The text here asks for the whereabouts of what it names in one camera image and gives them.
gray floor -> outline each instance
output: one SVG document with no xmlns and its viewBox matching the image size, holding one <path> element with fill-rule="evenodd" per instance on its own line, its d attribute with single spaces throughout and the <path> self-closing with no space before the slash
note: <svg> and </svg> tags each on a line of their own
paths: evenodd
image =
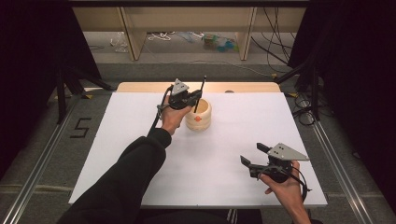
<svg viewBox="0 0 396 224">
<path fill-rule="evenodd" d="M 155 38 L 147 40 L 142 55 L 138 61 L 132 62 L 129 54 L 116 52 L 110 45 L 110 40 L 117 38 L 116 33 L 86 33 L 92 54 L 98 64 L 103 80 L 113 86 L 122 81 L 173 81 L 176 77 L 183 81 L 199 81 L 203 75 L 208 81 L 271 81 L 272 75 L 281 76 L 273 70 L 288 71 L 279 60 L 269 57 L 253 42 L 249 48 L 246 61 L 239 60 L 239 54 L 233 49 L 218 52 L 215 49 L 204 48 L 203 41 L 190 35 L 189 42 L 186 34 L 172 34 L 170 40 Z M 234 38 L 233 34 L 217 34 Z M 268 47 L 262 34 L 255 34 L 254 38 L 265 48 Z M 292 46 L 291 34 L 282 34 L 284 45 Z M 272 45 L 271 51 L 286 60 L 281 48 Z M 296 77 L 281 84 L 284 92 L 295 92 L 293 84 Z M 89 82 L 83 82 L 84 87 L 95 87 Z M 90 97 L 78 100 L 70 120 L 65 126 L 62 138 L 51 155 L 49 163 L 42 174 L 35 192 L 24 208 L 19 223 L 55 223 L 59 216 L 68 208 L 68 199 L 75 186 L 78 175 L 90 150 L 95 133 L 105 113 L 111 92 L 95 90 L 89 91 Z M 287 98 L 290 111 L 295 109 L 295 99 Z M 326 105 L 323 96 L 320 103 Z M 368 174 L 364 164 L 352 155 L 353 147 L 332 114 L 329 107 L 320 109 L 320 122 L 332 143 L 342 167 L 347 173 L 353 187 L 367 208 L 372 223 L 396 223 L 396 216 L 389 208 L 386 200 Z M 83 130 L 76 130 L 76 124 L 83 120 L 80 126 L 88 127 L 84 138 L 73 138 L 82 135 Z M 309 121 L 308 115 L 300 117 L 301 122 Z M 21 186 L 35 167 L 41 152 L 46 147 L 52 131 L 56 127 L 57 102 L 53 94 L 48 103 L 48 110 L 36 126 L 29 145 L 21 151 L 0 182 L 0 217 L 4 218 L 17 197 Z M 296 119 L 296 125 L 304 141 L 304 145 L 311 158 L 320 185 L 325 192 L 329 205 L 323 208 L 309 208 L 312 218 L 323 223 L 360 223 L 342 183 L 337 178 L 336 170 L 332 167 L 325 153 L 322 142 L 314 126 L 303 125 Z M 290 223 L 283 208 L 263 208 L 262 223 Z"/>
</svg>

tabletop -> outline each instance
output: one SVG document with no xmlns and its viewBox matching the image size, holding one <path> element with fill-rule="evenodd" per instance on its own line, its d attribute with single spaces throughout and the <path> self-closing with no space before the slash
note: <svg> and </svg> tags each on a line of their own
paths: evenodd
<svg viewBox="0 0 396 224">
<path fill-rule="evenodd" d="M 117 161 L 131 141 L 147 134 L 155 117 L 155 105 L 162 98 L 162 92 L 113 93 L 70 203 Z M 265 186 L 262 182 L 249 176 L 240 156 L 252 163 L 266 164 L 268 157 L 256 148 L 258 142 L 268 147 L 282 142 L 306 155 L 283 93 L 204 91 L 203 98 L 212 104 L 210 127 L 197 133 L 184 123 L 180 125 L 172 145 L 166 149 L 167 158 L 162 169 L 148 187 L 142 206 L 280 206 L 275 195 L 263 193 Z M 307 185 L 312 189 L 305 205 L 326 205 L 312 164 L 310 161 L 300 164 Z"/>
<path fill-rule="evenodd" d="M 163 92 L 170 82 L 122 82 L 117 92 Z M 201 88 L 202 82 L 185 82 L 190 90 Z M 280 92 L 275 82 L 206 82 L 205 91 L 208 92 Z"/>
</svg>

